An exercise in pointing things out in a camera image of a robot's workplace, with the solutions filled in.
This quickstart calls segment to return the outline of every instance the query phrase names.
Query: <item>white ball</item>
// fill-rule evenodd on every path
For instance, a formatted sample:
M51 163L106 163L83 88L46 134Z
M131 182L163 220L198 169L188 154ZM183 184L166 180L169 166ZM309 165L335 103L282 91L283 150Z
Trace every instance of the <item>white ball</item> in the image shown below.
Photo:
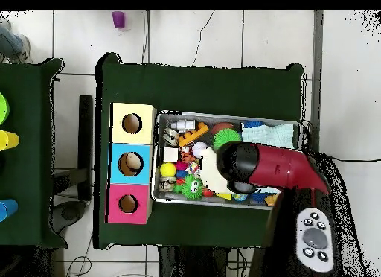
M196 144L193 145L192 147L192 154L198 158L201 159L201 152L205 150L208 146L204 142L196 142Z

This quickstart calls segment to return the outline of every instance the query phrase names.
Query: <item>blue cup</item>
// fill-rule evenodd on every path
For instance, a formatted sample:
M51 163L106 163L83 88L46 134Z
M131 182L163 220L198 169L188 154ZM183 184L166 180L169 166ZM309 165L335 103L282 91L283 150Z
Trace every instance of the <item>blue cup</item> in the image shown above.
M0 222L12 216L17 209L19 204L15 200L0 200Z

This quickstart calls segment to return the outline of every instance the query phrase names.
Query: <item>shoe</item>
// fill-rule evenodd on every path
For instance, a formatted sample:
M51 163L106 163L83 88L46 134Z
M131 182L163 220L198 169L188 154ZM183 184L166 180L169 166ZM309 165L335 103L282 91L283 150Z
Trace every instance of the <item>shoe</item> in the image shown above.
M22 52L14 58L11 58L11 63L33 63L31 58L31 45L29 43L29 39L22 34L17 34L15 36L20 38L22 41Z
M4 17L0 18L0 26L8 29L10 31L10 22L7 19L5 19ZM0 53L0 63L2 63L4 61L4 59L5 59L5 56L2 53Z

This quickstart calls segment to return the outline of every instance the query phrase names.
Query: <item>blue box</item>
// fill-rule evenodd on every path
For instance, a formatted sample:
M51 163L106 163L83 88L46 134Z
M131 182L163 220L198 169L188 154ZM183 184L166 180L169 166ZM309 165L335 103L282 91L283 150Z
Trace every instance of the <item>blue box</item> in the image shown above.
M136 176L125 176L118 168L118 161L124 153L134 152L143 159L143 169ZM150 184L152 164L152 146L145 144L112 144L111 145L111 184Z

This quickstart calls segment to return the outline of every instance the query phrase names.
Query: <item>green tablecloth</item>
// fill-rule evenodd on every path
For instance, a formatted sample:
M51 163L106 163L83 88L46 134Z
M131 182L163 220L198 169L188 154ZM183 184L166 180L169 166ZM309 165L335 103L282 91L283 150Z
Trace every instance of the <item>green tablecloth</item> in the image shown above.
M0 92L10 114L0 129L19 135L17 147L0 152L0 200L19 210L0 223L0 244L66 246L49 226L52 192L51 80L62 60L39 65L0 63Z
M109 105L298 121L303 73L298 64L287 70L129 65L120 64L116 54L105 54L96 67L95 246L260 246L266 210L154 202L147 225L104 223Z

